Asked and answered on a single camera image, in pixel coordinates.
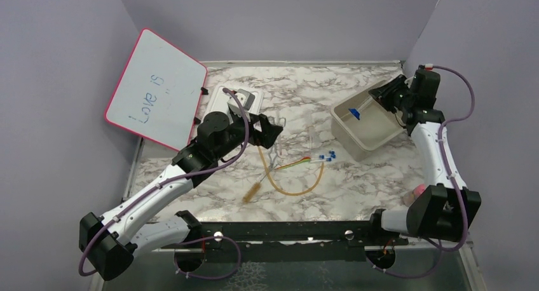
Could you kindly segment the beige plastic bin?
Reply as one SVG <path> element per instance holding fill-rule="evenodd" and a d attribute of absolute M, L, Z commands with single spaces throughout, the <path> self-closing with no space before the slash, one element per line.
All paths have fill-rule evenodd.
<path fill-rule="evenodd" d="M 404 132 L 400 125 L 401 114 L 386 111 L 369 95 L 369 90 L 386 83 L 374 83 L 340 100 L 330 109 L 331 133 L 355 161 L 368 158 Z M 349 108 L 360 112 L 360 120 L 350 114 Z"/>

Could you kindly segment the test tube brush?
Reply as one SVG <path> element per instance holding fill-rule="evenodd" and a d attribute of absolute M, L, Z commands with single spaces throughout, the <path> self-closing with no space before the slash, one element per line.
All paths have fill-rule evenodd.
<path fill-rule="evenodd" d="M 242 203 L 243 204 L 247 204 L 247 203 L 250 203 L 252 201 L 252 199 L 254 198 L 254 196 L 258 193 L 258 191 L 260 190 L 261 186 L 262 186 L 262 182 L 263 180 L 270 174 L 270 172 L 272 172 L 273 170 L 276 169 L 276 166 L 272 166 L 269 168 L 269 170 L 267 172 L 264 172 L 257 180 L 255 183 L 253 183 L 253 185 L 251 186 L 251 188 L 248 190 L 248 192 L 243 196 L 242 198 Z"/>

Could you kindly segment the blue object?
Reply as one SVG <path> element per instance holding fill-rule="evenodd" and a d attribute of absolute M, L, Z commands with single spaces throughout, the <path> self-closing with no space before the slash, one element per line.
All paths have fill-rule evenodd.
<path fill-rule="evenodd" d="M 360 112 L 356 108 L 349 108 L 350 114 L 357 120 L 360 120 Z"/>

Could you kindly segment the yellow rubber tubing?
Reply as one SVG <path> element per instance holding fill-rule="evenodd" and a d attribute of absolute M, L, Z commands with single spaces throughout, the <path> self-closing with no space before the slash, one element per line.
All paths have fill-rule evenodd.
<path fill-rule="evenodd" d="M 264 167 L 265 176 L 263 178 L 266 179 L 273 186 L 274 190 L 276 190 L 282 195 L 302 196 L 304 194 L 312 192 L 312 190 L 314 190 L 322 180 L 322 176 L 325 170 L 324 162 L 322 162 L 322 164 L 318 168 L 318 175 L 311 186 L 308 185 L 308 179 L 305 176 L 296 177 L 294 180 L 292 180 L 292 176 L 290 175 L 288 178 L 276 181 L 273 178 L 273 171 L 276 170 L 276 168 L 270 168 L 269 164 L 266 161 L 267 156 L 263 154 L 260 147 L 258 147 L 258 153 Z"/>

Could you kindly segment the metal crucible tongs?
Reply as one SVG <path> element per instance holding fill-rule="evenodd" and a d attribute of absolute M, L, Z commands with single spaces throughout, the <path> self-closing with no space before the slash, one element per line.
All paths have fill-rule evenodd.
<path fill-rule="evenodd" d="M 287 122 L 286 118 L 281 118 L 281 117 L 270 116 L 268 119 L 272 124 L 282 126 L 283 128 L 285 127 L 286 122 Z M 280 144 L 281 144 L 281 137 L 282 137 L 282 135 L 279 134 L 276 141 L 275 141 L 275 143 L 271 147 L 271 149 L 268 150 L 269 167 L 271 169 L 275 169 L 277 167 L 277 164 L 278 164 L 277 159 L 280 157 L 279 148 L 280 148 Z"/>

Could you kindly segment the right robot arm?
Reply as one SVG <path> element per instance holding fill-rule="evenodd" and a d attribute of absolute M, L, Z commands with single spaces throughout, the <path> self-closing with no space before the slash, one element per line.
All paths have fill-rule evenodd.
<path fill-rule="evenodd" d="M 407 135 L 420 153 L 425 191 L 407 210 L 377 210 L 376 222 L 367 227 L 368 239 L 377 245 L 392 233 L 462 244 L 481 205 L 481 196 L 463 180 L 451 154 L 446 119 L 435 109 L 440 85 L 439 65 L 420 65 L 410 81 L 404 75 L 369 90 L 384 110 L 401 114 Z"/>

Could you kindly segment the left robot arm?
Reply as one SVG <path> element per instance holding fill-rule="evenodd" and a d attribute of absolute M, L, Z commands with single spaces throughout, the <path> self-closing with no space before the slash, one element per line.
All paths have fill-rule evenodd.
<path fill-rule="evenodd" d="M 137 255 L 171 243 L 185 247 L 197 244 L 201 224 L 189 211 L 180 211 L 170 220 L 149 225 L 160 210 L 188 193 L 213 173 L 234 163 L 219 162 L 231 151 L 241 152 L 251 144 L 270 149 L 279 134 L 263 114 L 227 114 L 214 111 L 197 127 L 197 136 L 173 158 L 164 171 L 143 190 L 101 216 L 93 212 L 79 222 L 79 274 L 98 273 L 105 281 L 123 273 Z"/>

